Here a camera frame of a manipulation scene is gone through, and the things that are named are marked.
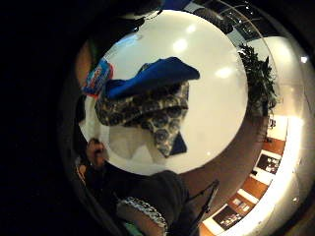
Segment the table top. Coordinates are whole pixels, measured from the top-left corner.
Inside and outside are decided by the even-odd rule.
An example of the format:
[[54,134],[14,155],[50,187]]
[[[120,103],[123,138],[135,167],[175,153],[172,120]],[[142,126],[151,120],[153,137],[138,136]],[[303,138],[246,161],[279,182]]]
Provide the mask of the table top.
[[247,106],[247,79],[237,49],[211,23],[192,14],[163,11],[140,29],[115,43],[105,54],[113,79],[134,77],[144,63],[175,56],[201,75],[190,81],[189,109],[180,133],[187,152],[165,158],[148,130],[106,127],[95,114],[95,100],[86,99],[86,120],[80,126],[87,140],[99,138],[108,162],[128,172],[151,175],[164,169],[183,173],[218,156],[235,137]]

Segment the hand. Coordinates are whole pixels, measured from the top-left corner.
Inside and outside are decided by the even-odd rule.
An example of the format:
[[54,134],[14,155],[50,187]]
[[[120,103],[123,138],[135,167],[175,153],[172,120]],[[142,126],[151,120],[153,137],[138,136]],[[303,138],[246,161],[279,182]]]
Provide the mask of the hand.
[[90,139],[87,146],[88,160],[94,169],[100,169],[105,163],[105,146],[98,139]]

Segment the chain bracelet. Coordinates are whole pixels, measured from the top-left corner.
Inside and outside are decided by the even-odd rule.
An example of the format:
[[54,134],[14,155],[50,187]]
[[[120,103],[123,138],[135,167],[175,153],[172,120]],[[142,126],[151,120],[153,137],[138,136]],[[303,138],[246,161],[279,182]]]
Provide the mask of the chain bracelet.
[[152,221],[157,224],[158,227],[164,229],[163,236],[167,235],[167,223],[165,218],[158,212],[156,208],[154,208],[150,204],[133,197],[128,197],[127,199],[120,200],[117,204],[117,207],[120,207],[121,205],[134,207],[143,214],[147,215]]

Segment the ceiling light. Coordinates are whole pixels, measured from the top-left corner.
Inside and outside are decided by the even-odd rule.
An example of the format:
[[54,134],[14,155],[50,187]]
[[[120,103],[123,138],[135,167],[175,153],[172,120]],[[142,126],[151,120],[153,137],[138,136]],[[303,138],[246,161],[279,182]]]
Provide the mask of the ceiling light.
[[232,74],[232,70],[229,67],[224,67],[216,71],[216,76],[219,78],[226,79]]
[[187,28],[186,32],[187,33],[191,33],[191,32],[194,32],[196,30],[196,26],[194,25],[191,25]]
[[301,57],[301,62],[302,62],[302,63],[306,63],[307,60],[308,60],[308,57],[307,57],[307,56],[302,56],[302,57]]
[[187,48],[187,40],[186,39],[178,39],[173,43],[173,49],[175,52],[182,52]]

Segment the potted plant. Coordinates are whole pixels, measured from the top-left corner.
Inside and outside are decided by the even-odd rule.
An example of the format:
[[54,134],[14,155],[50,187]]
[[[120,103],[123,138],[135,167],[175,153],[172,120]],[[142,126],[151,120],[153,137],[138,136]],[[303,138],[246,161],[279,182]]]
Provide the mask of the potted plant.
[[276,106],[274,91],[275,79],[271,76],[272,68],[269,57],[265,61],[258,59],[253,47],[240,44],[238,51],[247,76],[248,83],[248,111],[252,114],[267,116]]

